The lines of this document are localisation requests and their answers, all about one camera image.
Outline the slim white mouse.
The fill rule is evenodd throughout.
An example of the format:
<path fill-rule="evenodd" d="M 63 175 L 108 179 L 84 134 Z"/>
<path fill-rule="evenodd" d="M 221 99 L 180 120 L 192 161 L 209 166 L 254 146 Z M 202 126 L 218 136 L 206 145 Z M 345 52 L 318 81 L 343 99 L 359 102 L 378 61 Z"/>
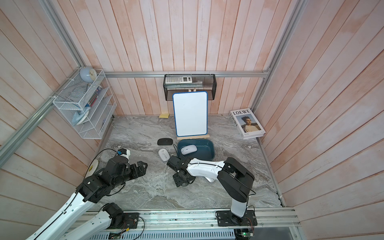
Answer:
<path fill-rule="evenodd" d="M 184 146 L 180 149 L 183 156 L 196 152 L 198 149 L 195 145 Z"/>

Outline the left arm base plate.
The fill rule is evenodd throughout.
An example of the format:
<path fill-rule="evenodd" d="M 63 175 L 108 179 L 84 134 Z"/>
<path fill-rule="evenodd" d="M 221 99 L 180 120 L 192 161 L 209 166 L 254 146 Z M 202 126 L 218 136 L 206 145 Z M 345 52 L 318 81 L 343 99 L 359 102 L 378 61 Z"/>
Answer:
<path fill-rule="evenodd" d="M 108 229 L 136 229 L 139 220 L 139 213 L 125 213 L 117 204 L 108 203 L 101 208 L 102 212 L 106 212 L 111 224 Z"/>

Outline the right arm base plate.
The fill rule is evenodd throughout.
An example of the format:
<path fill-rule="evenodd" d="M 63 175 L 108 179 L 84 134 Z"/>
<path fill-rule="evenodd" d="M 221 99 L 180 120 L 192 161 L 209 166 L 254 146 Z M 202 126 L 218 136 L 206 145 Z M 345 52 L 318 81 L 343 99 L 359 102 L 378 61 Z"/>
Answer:
<path fill-rule="evenodd" d="M 243 217 L 238 217 L 231 211 L 216 211 L 215 215 L 219 227 L 255 227 L 258 225 L 255 212 L 252 210 L 246 210 L 245 215 Z"/>

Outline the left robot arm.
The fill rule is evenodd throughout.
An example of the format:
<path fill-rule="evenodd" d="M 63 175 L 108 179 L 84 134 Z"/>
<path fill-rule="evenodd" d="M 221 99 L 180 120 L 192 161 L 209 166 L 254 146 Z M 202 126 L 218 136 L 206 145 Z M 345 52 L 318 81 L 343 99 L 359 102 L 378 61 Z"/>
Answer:
<path fill-rule="evenodd" d="M 71 232 L 68 229 L 97 204 L 102 198 L 109 197 L 111 191 L 127 181 L 146 174 L 148 164 L 142 161 L 129 163 L 129 155 L 116 155 L 105 168 L 85 178 L 70 196 L 69 200 L 36 232 L 29 240 L 83 240 L 110 227 L 111 223 L 119 227 L 123 221 L 123 211 L 116 204 L 107 204 L 96 220 L 88 221 Z"/>

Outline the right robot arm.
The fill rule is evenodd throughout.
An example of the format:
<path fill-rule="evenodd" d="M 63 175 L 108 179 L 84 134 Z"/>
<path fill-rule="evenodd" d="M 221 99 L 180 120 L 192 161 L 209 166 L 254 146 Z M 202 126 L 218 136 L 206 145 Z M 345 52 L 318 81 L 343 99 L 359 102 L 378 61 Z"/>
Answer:
<path fill-rule="evenodd" d="M 197 158 L 180 159 L 172 156 L 167 166 L 175 171 L 173 175 L 177 187 L 192 184 L 196 177 L 204 177 L 209 182 L 219 181 L 232 198 L 228 211 L 217 211 L 218 226 L 255 226 L 256 217 L 248 210 L 248 200 L 255 180 L 254 175 L 236 159 L 212 162 Z"/>

